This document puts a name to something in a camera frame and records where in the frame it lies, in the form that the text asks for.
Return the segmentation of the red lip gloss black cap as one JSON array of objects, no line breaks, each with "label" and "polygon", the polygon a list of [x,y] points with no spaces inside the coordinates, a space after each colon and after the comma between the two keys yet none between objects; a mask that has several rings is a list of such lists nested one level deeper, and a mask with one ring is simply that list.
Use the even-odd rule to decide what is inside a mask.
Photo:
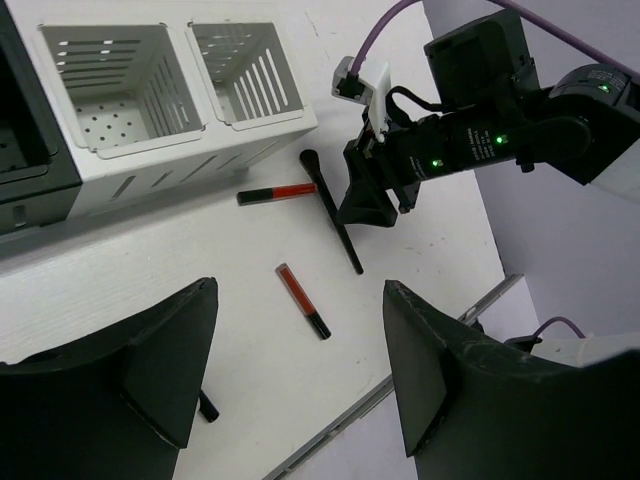
[{"label": "red lip gloss black cap", "polygon": [[207,423],[215,422],[220,416],[219,410],[203,390],[199,392],[199,413]]}]

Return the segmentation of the angled makeup brush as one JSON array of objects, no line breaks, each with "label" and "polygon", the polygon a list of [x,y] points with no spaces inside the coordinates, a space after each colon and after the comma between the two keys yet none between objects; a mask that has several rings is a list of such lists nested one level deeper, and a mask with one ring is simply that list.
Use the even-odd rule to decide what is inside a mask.
[{"label": "angled makeup brush", "polygon": [[356,253],[353,243],[351,242],[345,226],[338,222],[337,207],[331,196],[324,176],[322,175],[318,153],[312,149],[305,149],[300,153],[299,160],[303,169],[317,188],[320,199],[329,215],[329,219],[334,227],[334,230],[336,231],[340,242],[346,251],[353,269],[355,270],[357,275],[362,275],[364,273],[364,268]]}]

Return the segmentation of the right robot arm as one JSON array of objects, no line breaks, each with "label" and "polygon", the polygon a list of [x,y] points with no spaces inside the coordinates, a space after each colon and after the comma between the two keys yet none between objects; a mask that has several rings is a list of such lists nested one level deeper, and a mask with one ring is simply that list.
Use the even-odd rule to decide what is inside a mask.
[{"label": "right robot arm", "polygon": [[542,87],[523,25],[535,16],[503,4],[428,43],[439,94],[414,120],[396,103],[386,63],[362,46],[345,57],[334,96],[362,104],[363,128],[344,158],[350,184],[337,218],[391,227],[411,211],[423,182],[514,161],[523,172],[547,164],[573,181],[629,201],[639,198],[639,79],[592,53],[556,85]]}]

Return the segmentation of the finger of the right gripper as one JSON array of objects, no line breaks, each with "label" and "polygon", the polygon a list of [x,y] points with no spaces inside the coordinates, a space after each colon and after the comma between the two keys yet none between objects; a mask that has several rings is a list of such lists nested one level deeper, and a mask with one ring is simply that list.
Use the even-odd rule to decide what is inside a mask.
[{"label": "finger of the right gripper", "polygon": [[388,182],[375,159],[367,159],[357,149],[343,152],[349,185],[338,208],[337,219],[342,224],[369,225],[391,228],[397,220],[397,211],[387,191]]}]

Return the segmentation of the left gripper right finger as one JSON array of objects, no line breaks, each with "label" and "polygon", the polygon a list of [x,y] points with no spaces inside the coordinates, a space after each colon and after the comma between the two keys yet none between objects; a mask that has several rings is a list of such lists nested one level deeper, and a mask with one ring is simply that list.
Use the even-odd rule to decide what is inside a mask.
[{"label": "left gripper right finger", "polygon": [[635,479],[639,355],[574,367],[498,342],[397,280],[383,321],[405,451],[422,479]]}]

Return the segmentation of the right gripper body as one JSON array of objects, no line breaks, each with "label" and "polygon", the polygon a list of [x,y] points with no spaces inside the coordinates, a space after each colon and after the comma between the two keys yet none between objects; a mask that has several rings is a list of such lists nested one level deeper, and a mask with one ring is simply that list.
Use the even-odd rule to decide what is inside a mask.
[{"label": "right gripper body", "polygon": [[409,128],[393,123],[383,143],[366,122],[345,149],[378,162],[397,213],[415,208],[423,182],[516,158],[505,133],[489,120],[466,114],[430,115]]}]

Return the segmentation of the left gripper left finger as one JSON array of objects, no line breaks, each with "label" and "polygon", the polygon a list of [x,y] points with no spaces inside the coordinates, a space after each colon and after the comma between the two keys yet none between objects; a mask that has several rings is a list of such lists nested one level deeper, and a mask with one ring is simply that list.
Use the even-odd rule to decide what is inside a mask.
[{"label": "left gripper left finger", "polygon": [[1,367],[5,479],[169,479],[199,413],[218,312],[206,277]]}]

